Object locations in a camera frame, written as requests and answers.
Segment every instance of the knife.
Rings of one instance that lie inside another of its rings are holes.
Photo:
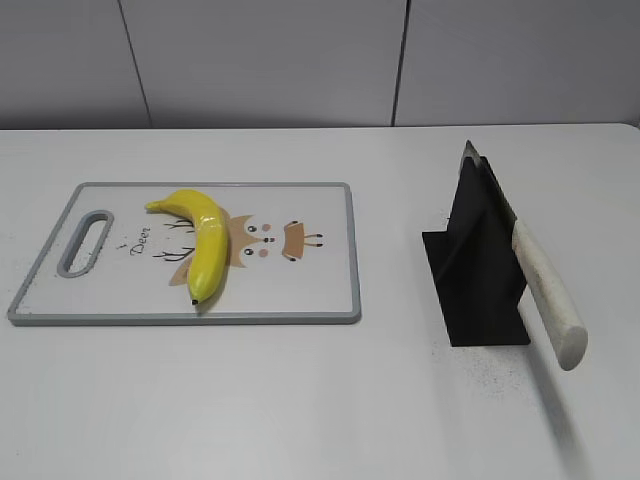
[[[462,162],[465,158],[473,160],[487,193],[500,212],[502,223],[511,233],[511,248],[531,289],[560,367],[574,369],[584,357],[588,334],[569,292],[531,230],[509,205],[486,157],[481,157],[469,141]]]

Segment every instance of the gray wall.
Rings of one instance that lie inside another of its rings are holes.
[[[640,1],[413,0],[397,125],[637,122]]]
[[[0,2],[0,128],[146,126],[117,2]]]
[[[389,125],[404,0],[124,0],[157,127]]]
[[[122,1],[0,3],[0,128],[392,124],[405,0]],[[637,123],[640,1],[411,5],[397,125]]]

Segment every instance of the table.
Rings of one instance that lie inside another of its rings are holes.
[[[529,291],[528,347],[451,348],[420,232],[465,140],[488,156],[590,333],[563,372]],[[83,181],[344,181],[350,326],[17,328],[0,322],[0,476],[640,477],[640,131],[625,125],[0,133],[6,310]]]

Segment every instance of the knife stand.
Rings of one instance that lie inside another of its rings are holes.
[[[511,230],[473,160],[463,158],[445,232],[423,232],[451,345],[527,345],[518,313],[526,280]]]

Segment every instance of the white knife handle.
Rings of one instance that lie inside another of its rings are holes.
[[[587,329],[578,317],[562,279],[531,231],[519,219],[511,246],[518,258],[551,345],[563,370],[574,369],[587,349]]]

